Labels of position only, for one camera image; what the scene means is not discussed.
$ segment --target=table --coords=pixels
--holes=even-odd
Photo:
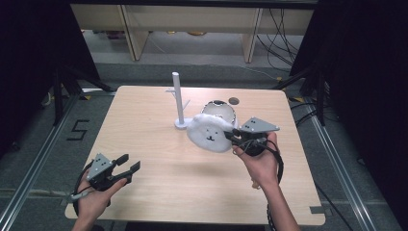
[[[97,153],[114,160],[130,159],[114,174],[141,161],[133,182],[112,198],[100,217],[223,224],[267,224],[267,200],[251,188],[243,162],[232,154],[213,153],[193,144],[186,130],[178,130],[176,101],[167,87],[120,87],[102,124],[87,163]],[[240,100],[233,106],[239,124],[252,116],[279,125],[278,143],[285,163],[281,187],[297,222],[322,225],[313,178],[293,122],[286,95],[280,90],[182,88],[190,100],[185,117],[193,117],[212,100]],[[65,215],[76,218],[71,205]]]

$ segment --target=white plush toy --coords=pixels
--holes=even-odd
[[[187,127],[187,135],[197,146],[213,152],[226,152],[231,141],[224,132],[232,132],[234,126],[216,115],[198,114]]]

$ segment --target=white stand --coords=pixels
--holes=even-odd
[[[187,128],[187,126],[189,126],[189,123],[192,121],[192,118],[184,118],[183,115],[184,107],[181,98],[179,73],[173,72],[172,75],[174,90],[167,90],[167,92],[173,92],[176,98],[178,118],[175,120],[174,125],[176,126],[177,129],[184,130]]]

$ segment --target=person's right hand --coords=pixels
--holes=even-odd
[[[267,139],[269,141],[268,147],[276,151],[276,147],[273,145],[273,143],[277,145],[276,134],[274,132],[269,132]],[[236,145],[233,146],[233,150],[245,164],[252,180],[258,183],[261,188],[270,184],[278,185],[278,164],[270,151],[265,149],[260,155],[252,157],[244,153],[243,150]]]

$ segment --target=gray carpet floor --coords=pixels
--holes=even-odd
[[[288,78],[288,72],[268,67],[251,67],[249,70],[242,66],[211,64],[97,64],[97,69],[103,82],[114,88],[122,85],[171,86],[172,71],[180,73],[184,87],[269,89],[277,84],[276,77],[283,77],[284,80]],[[93,87],[86,82],[80,82],[80,84],[83,88]],[[300,96],[298,90],[301,84],[302,80],[288,86],[285,89],[287,96],[289,98]],[[29,197],[15,219],[12,230],[69,230],[72,227],[74,220],[64,216],[66,206],[64,194],[73,190],[76,178],[85,164],[113,98],[107,95],[93,95],[89,100],[79,100],[75,103]],[[309,113],[306,106],[294,108],[292,112],[295,121]],[[326,108],[324,115],[325,127],[348,173],[352,176],[357,191],[368,207],[377,230],[401,230],[372,181],[370,173],[357,162],[358,153],[335,111],[330,107]],[[71,131],[78,119],[89,121],[77,127],[87,132],[81,141],[69,141],[70,138],[81,136]],[[54,105],[50,104],[38,111],[23,133],[19,140],[20,150],[10,151],[0,160],[0,210],[6,208],[13,191],[23,180],[51,130],[53,121]],[[324,225],[303,226],[302,230],[348,230],[328,199],[333,202],[353,230],[362,230],[312,120],[307,119],[301,123],[298,126],[298,133],[313,177],[328,196],[326,198],[321,192],[319,193],[326,214]],[[125,221],[113,220],[99,220],[97,224],[105,230],[126,230],[128,225]],[[137,230],[155,230],[154,226],[148,224],[132,227],[137,227]]]

